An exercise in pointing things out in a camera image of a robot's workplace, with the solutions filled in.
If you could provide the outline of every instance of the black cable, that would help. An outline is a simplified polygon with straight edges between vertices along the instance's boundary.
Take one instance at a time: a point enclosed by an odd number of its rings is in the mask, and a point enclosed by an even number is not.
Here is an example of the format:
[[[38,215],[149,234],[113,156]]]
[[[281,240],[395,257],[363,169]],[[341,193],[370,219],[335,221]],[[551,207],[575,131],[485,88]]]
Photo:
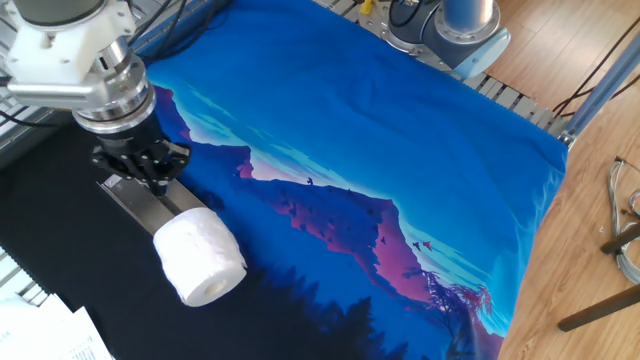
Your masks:
[[[11,76],[0,77],[0,87],[7,87],[7,85],[9,85],[9,81],[11,81]]]
[[[173,31],[175,30],[176,25],[178,24],[178,21],[180,21],[180,17],[182,16],[182,12],[184,11],[185,5],[187,5],[187,0],[182,0],[182,2],[180,3],[180,8],[178,8],[178,11],[176,12],[175,17],[173,18],[173,21],[171,21],[169,30],[167,30],[167,33],[165,34],[164,39],[162,40],[162,43],[160,44],[160,47],[156,51],[156,54],[154,55],[154,57],[157,57],[160,54],[162,54],[164,47],[169,42],[171,35],[173,35]]]
[[[567,108],[567,106],[569,106],[569,104],[581,97],[584,96],[586,94],[589,94],[590,92],[593,91],[594,88],[591,88],[587,91],[585,91],[584,93],[581,93],[580,91],[589,83],[589,81],[591,81],[591,79],[593,78],[593,76],[598,72],[598,70],[600,70],[600,68],[605,64],[605,62],[607,61],[607,59],[609,59],[609,57],[613,54],[613,52],[616,50],[616,48],[618,46],[620,46],[620,44],[622,43],[622,41],[629,35],[629,33],[631,33],[631,31],[640,23],[640,17],[638,17],[638,19],[636,19],[636,21],[633,22],[633,24],[631,24],[631,26],[629,26],[629,28],[624,32],[624,34],[622,34],[622,36],[618,39],[618,41],[616,41],[616,43],[613,45],[613,47],[611,48],[611,50],[609,50],[609,52],[607,53],[607,55],[605,55],[605,57],[602,59],[602,61],[600,61],[600,63],[598,64],[598,66],[596,66],[596,68],[591,72],[591,74],[589,74],[589,76],[587,77],[587,79],[582,82],[582,84],[580,85],[580,87],[573,93],[573,95],[571,95],[571,97],[569,97],[568,99],[560,102],[560,104],[556,105],[556,107],[553,109],[553,111],[555,112],[558,108],[560,108],[560,110],[558,110],[556,112],[556,117],[558,116],[562,116],[560,114],[562,114],[562,112]]]
[[[620,94],[622,94],[623,92],[625,92],[628,88],[632,87],[635,83],[637,83],[640,80],[640,74],[638,74],[636,77],[633,78],[633,80],[629,81],[627,83],[627,85],[623,86],[622,88],[620,88],[620,90],[616,91],[612,96],[611,99],[609,99],[609,101],[615,99],[616,97],[618,97]],[[595,89],[595,87],[585,91],[584,93],[582,93],[583,95],[586,95],[590,92],[593,91],[593,89]],[[566,113],[566,114],[562,114],[560,116],[563,117],[567,117],[567,116],[573,116],[576,114],[576,111],[574,112],[570,112],[570,113]]]
[[[215,30],[215,29],[219,28],[220,26],[224,25],[224,23],[226,23],[226,22],[227,22],[227,19],[229,19],[229,14],[231,13],[231,7],[233,6],[234,1],[235,1],[235,0],[231,0],[231,1],[229,2],[229,5],[227,5],[227,11],[226,11],[226,13],[224,14],[224,18],[223,18],[222,20],[220,20],[220,23],[219,23],[219,24],[217,24],[217,25],[214,25],[214,26],[212,26],[212,27],[210,27],[210,28],[208,28],[208,29],[207,29],[207,31]]]
[[[182,53],[183,51],[187,50],[188,48],[191,47],[191,45],[193,45],[196,41],[198,41],[198,39],[200,39],[200,37],[202,35],[204,35],[205,32],[207,32],[207,29],[209,28],[209,25],[211,24],[211,21],[213,20],[213,18],[216,15],[216,3],[217,0],[213,2],[213,5],[211,5],[211,10],[209,11],[209,15],[207,15],[207,19],[204,21],[204,24],[202,25],[202,28],[200,28],[200,30],[198,30],[198,32],[191,37],[191,39],[189,39],[189,41],[187,41],[187,43],[185,43],[184,45],[180,46],[178,49],[173,50],[171,52],[162,54],[160,56],[155,57],[154,60],[165,60],[171,57],[174,57],[180,53]]]
[[[165,10],[167,10],[167,7],[169,6],[169,3],[171,3],[171,0],[165,0],[164,3],[162,3],[160,8],[158,9],[158,11],[156,11],[156,13],[153,14],[153,16],[151,16],[151,18],[149,20],[147,20],[147,22],[145,22],[144,24],[142,24],[142,26],[140,26],[138,28],[136,33],[133,34],[133,36],[131,36],[131,38],[129,39],[129,41],[127,43],[129,45],[132,45],[134,42],[136,42],[138,39],[140,39],[140,37],[151,27],[151,25],[154,23],[154,21],[156,21],[160,17],[160,15]]]
[[[396,23],[395,20],[393,19],[393,9],[394,9],[394,6],[397,5],[400,1],[402,0],[392,0],[391,5],[389,6],[389,22],[391,23],[391,25],[397,28],[406,26],[408,23],[410,23],[411,20],[413,20],[413,18],[416,17],[416,14],[418,13],[418,11],[420,11],[420,7],[424,2],[424,0],[420,0],[418,2],[418,5],[416,5],[415,9],[413,9],[413,11],[411,12],[411,15],[409,15],[409,17],[405,21]]]
[[[22,126],[26,126],[26,127],[33,127],[33,128],[53,128],[53,127],[59,127],[60,125],[58,124],[40,124],[40,123],[30,123],[28,121],[22,121],[22,120],[18,120],[16,119],[14,116],[7,114],[6,112],[0,110],[0,116],[4,117],[6,120],[9,120],[11,122],[14,122],[18,125],[22,125]]]

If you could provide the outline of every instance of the tree silhouette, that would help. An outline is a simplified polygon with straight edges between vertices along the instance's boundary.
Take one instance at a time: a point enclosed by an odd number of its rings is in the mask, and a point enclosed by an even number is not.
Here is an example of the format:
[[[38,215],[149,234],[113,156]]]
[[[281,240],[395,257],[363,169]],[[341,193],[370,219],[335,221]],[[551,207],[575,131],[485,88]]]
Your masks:
[[[425,290],[431,295],[429,315],[445,328],[451,336],[446,352],[447,360],[475,356],[472,340],[472,310],[460,299],[456,290],[440,284],[438,276],[424,272],[427,278]]]

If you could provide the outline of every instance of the purple mountain graphic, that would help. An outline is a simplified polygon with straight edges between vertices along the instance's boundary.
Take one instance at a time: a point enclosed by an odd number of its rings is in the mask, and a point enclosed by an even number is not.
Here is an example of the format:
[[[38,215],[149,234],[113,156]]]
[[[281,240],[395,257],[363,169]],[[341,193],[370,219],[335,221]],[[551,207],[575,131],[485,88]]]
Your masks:
[[[191,143],[190,130],[175,107],[171,90],[156,87],[156,94],[157,111],[164,118],[175,120],[170,124],[163,122],[163,126],[178,126],[174,132],[183,139],[173,140]],[[454,309],[459,318],[466,320],[452,322],[443,318],[435,323],[460,329],[466,323],[478,342],[475,344],[476,354],[482,353],[486,358],[497,357],[502,338],[488,334],[477,316],[481,307],[491,311],[489,292],[484,288],[474,291],[459,285],[445,288],[435,273],[423,271],[411,246],[427,255],[430,250],[423,243],[407,244],[399,225],[398,208],[392,200],[376,199],[333,186],[315,186],[312,181],[303,185],[281,180],[256,180],[252,177],[254,168],[248,146],[207,146],[210,150],[216,149],[213,155],[216,162],[230,169],[228,176],[233,177],[231,183],[237,193],[250,194],[268,204],[276,213],[288,216],[293,228],[323,241],[329,251],[353,256],[374,285],[394,298],[406,300],[410,304],[407,310],[433,312],[443,308]],[[448,330],[455,333],[460,329]]]

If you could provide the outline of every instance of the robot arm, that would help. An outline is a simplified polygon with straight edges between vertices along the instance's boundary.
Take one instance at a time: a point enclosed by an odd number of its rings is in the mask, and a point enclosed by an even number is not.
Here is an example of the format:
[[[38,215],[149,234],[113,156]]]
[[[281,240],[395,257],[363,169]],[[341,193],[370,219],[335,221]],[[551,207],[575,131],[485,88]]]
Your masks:
[[[156,196],[187,165],[155,115],[155,92],[127,44],[135,22],[119,0],[14,0],[18,34],[7,57],[8,89],[24,105],[68,109],[95,134],[97,165],[136,179]]]

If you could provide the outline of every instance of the blue cloth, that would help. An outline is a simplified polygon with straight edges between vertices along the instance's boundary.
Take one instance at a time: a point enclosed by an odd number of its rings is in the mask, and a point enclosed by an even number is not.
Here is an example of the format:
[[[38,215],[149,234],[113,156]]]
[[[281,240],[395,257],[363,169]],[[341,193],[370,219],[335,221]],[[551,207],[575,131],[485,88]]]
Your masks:
[[[566,146],[310,0],[231,11],[149,77],[250,274],[326,356],[497,357]]]

